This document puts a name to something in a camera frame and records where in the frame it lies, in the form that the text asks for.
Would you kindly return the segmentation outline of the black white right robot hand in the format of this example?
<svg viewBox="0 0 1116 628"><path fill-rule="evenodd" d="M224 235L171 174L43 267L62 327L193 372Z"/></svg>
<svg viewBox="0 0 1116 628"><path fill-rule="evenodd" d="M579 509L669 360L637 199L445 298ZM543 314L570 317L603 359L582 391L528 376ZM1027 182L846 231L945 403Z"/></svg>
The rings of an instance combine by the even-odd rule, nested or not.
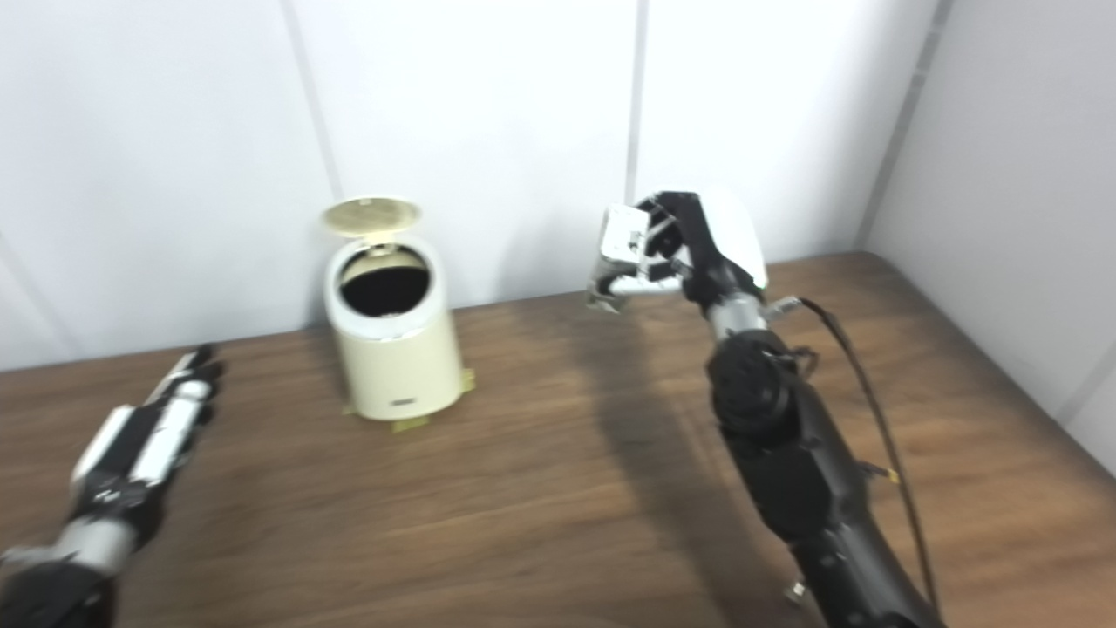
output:
<svg viewBox="0 0 1116 628"><path fill-rule="evenodd" d="M702 311L745 301L745 311L759 313L766 289L751 218L734 195L708 189L660 191L634 206L606 207L585 294L591 309L610 313L632 297L658 294L683 294Z"/></svg>

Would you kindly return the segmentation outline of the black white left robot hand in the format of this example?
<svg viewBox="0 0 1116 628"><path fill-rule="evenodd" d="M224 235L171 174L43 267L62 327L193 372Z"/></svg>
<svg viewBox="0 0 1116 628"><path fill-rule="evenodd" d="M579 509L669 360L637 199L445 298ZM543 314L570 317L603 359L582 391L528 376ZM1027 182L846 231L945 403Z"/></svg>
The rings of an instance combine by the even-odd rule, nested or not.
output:
<svg viewBox="0 0 1116 628"><path fill-rule="evenodd" d="M69 520L119 524L134 551L150 544L177 473L215 416L224 371L217 345L198 345L144 403L110 410L73 468Z"/></svg>

